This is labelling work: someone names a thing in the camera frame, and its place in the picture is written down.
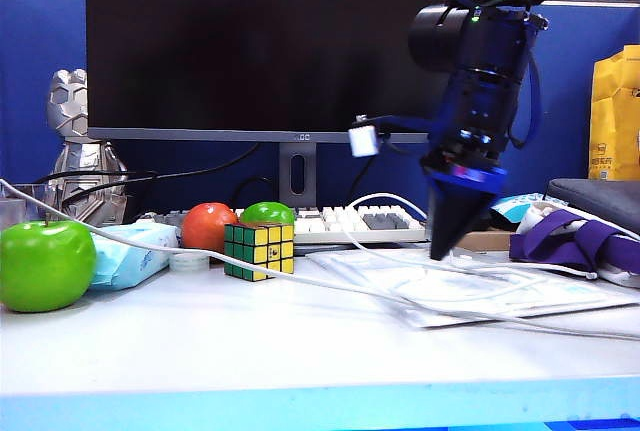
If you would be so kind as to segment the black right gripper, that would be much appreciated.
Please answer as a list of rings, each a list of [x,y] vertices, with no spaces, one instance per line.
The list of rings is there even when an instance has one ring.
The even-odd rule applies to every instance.
[[[503,191],[506,171],[493,151],[429,142],[420,164],[431,185],[431,249],[442,260]]]

